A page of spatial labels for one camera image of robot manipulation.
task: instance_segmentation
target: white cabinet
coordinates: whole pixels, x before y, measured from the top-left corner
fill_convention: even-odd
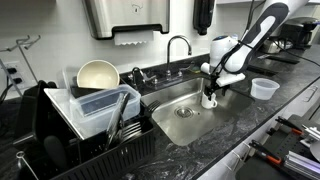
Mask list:
[[[245,3],[245,2],[251,2],[252,0],[216,0],[216,4],[233,4],[233,3]],[[320,0],[310,0],[308,2],[310,5],[317,5],[320,4]]]
[[[266,132],[271,127],[275,127],[278,124],[275,121],[278,116],[282,116],[284,118],[289,118],[292,114],[303,116],[317,101],[319,101],[320,90],[318,87],[320,87],[320,80],[313,83],[305,91],[298,95],[286,107],[269,119],[263,126],[261,126],[246,140],[240,143],[201,177],[199,177],[199,180],[233,179],[235,175],[233,170],[239,161],[237,155],[244,157],[248,153],[249,148],[246,144],[249,144],[253,139],[264,143],[268,137]]]

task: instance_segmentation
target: white wall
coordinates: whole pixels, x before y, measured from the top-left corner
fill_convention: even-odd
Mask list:
[[[167,42],[178,34],[190,39],[193,56],[208,53],[210,41],[218,35],[242,35],[249,4],[216,6],[208,34],[199,36],[192,25],[193,3],[194,0],[171,0],[169,34],[155,32],[154,41],[147,44],[115,46],[113,40],[97,41],[90,36],[81,0],[0,0],[0,47],[14,45],[15,39],[28,34],[33,38],[41,35],[42,39],[25,52],[38,79],[55,80],[63,67],[81,66],[93,59],[107,60],[120,72],[165,63]],[[312,16],[314,11],[315,6],[307,6],[298,14]],[[172,60],[187,57],[183,41],[173,43],[171,49]],[[0,58],[22,61],[18,50],[0,53]],[[0,92],[4,86],[5,75],[1,71]]]

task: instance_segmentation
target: sink basin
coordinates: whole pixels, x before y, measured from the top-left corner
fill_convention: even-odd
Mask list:
[[[222,96],[219,90],[216,92],[218,106],[205,109],[200,101],[204,86],[209,83],[207,79],[197,78],[141,98],[146,105],[155,100],[162,103],[152,118],[176,145],[188,145],[213,128],[230,123],[254,102],[252,98],[230,89]]]

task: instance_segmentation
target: drain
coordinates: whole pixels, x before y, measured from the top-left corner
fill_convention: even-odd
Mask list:
[[[180,118],[191,118],[193,116],[193,111],[188,107],[178,107],[174,111],[174,114]]]

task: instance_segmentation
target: plastic cup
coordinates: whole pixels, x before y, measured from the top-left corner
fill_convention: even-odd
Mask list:
[[[264,78],[255,78],[252,80],[251,96],[261,100],[271,99],[274,92],[280,85],[274,81]]]

